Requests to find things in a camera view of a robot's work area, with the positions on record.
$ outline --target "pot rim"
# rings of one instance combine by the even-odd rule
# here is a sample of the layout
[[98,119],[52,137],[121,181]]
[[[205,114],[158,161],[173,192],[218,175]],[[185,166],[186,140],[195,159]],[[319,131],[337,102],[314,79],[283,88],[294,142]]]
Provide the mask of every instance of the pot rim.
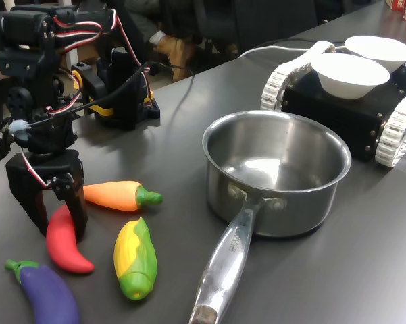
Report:
[[[310,189],[278,190],[278,189],[270,189],[270,188],[265,188],[265,187],[260,187],[260,186],[252,186],[250,184],[247,184],[246,182],[244,182],[244,181],[234,177],[233,175],[229,174],[228,172],[223,170],[218,164],[216,164],[215,161],[211,158],[210,153],[209,153],[209,149],[207,147],[207,143],[209,142],[209,139],[210,139],[212,133],[215,132],[215,130],[217,130],[219,127],[223,126],[224,124],[226,124],[231,119],[237,118],[238,116],[244,116],[244,115],[266,115],[266,116],[276,116],[276,117],[280,117],[280,118],[284,118],[284,119],[292,119],[293,118],[293,119],[301,120],[302,122],[306,122],[308,124],[312,124],[312,125],[320,128],[321,130],[325,131],[327,133],[327,135],[329,135],[339,145],[339,148],[341,149],[341,154],[343,154],[344,158],[345,158],[344,168],[338,174],[338,176],[335,179],[333,179],[332,181],[330,181],[327,184],[324,184],[322,186],[315,187],[315,188],[310,188]],[[223,173],[228,178],[234,180],[235,182],[238,182],[239,184],[242,184],[242,185],[247,186],[249,188],[253,188],[253,189],[256,189],[256,190],[264,190],[264,191],[267,191],[267,192],[273,192],[273,193],[279,193],[279,192],[283,192],[283,193],[305,193],[305,192],[314,192],[314,191],[322,190],[322,189],[325,189],[327,187],[331,187],[334,184],[338,183],[341,179],[343,179],[345,177],[345,175],[348,173],[348,171],[350,170],[350,167],[351,167],[351,153],[350,153],[350,150],[349,150],[348,146],[345,144],[344,140],[342,140],[342,138],[339,137],[338,134],[333,132],[330,128],[327,128],[326,126],[324,126],[324,125],[322,125],[320,123],[317,123],[316,121],[313,121],[312,119],[302,117],[302,116],[299,116],[299,115],[294,115],[292,113],[282,113],[282,112],[277,112],[277,111],[264,111],[264,110],[249,110],[249,111],[241,111],[241,112],[238,112],[238,113],[231,113],[230,115],[221,117],[221,118],[217,119],[216,121],[214,121],[204,131],[203,141],[202,142],[203,142],[203,150],[204,150],[205,156],[207,157],[209,162],[214,167],[216,167],[216,169],[218,169],[221,173]]]

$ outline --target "shoe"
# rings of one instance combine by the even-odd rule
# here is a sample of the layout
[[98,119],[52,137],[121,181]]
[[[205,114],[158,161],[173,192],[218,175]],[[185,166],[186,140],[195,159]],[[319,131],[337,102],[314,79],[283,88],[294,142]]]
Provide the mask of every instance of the shoe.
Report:
[[[184,42],[182,39],[165,36],[156,46],[157,52],[167,55],[171,65],[186,67],[189,60],[195,54],[194,45]],[[173,82],[185,79],[188,74],[184,69],[172,68]]]

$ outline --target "person's leg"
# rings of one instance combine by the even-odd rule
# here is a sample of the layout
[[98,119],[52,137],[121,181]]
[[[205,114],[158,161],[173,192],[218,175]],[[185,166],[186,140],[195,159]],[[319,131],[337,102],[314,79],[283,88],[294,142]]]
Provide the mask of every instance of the person's leg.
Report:
[[159,0],[125,0],[124,6],[142,34],[144,41],[150,41],[157,45],[165,34],[145,15],[159,12]]
[[[154,44],[156,51],[167,55],[171,65],[186,66],[189,59],[194,55],[194,47],[181,39],[165,35],[150,19],[144,16],[159,11],[159,0],[126,0],[125,7],[143,35],[145,42]],[[183,69],[172,68],[172,71],[174,73],[173,81],[179,81],[186,77],[186,71]]]

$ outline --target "orange carrot toy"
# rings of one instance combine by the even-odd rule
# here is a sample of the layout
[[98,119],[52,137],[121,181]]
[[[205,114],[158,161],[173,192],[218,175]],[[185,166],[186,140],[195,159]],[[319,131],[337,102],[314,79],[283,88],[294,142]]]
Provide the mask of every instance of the orange carrot toy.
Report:
[[136,181],[107,182],[84,186],[84,197],[91,203],[120,211],[136,211],[144,205],[162,203],[162,195],[149,192]]

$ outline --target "corn toy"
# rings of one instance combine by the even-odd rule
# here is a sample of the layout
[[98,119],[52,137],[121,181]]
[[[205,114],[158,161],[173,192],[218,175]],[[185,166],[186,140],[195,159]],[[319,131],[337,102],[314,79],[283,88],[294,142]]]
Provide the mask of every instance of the corn toy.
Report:
[[136,181],[107,182],[84,186],[84,197],[96,205],[120,211],[136,211],[144,205],[162,203],[161,194],[145,190]]
[[114,246],[114,268],[127,298],[140,300],[152,291],[157,261],[149,228],[142,218],[129,221],[120,231]]
[[36,324],[80,324],[74,295],[58,274],[34,261],[7,260],[34,311]]

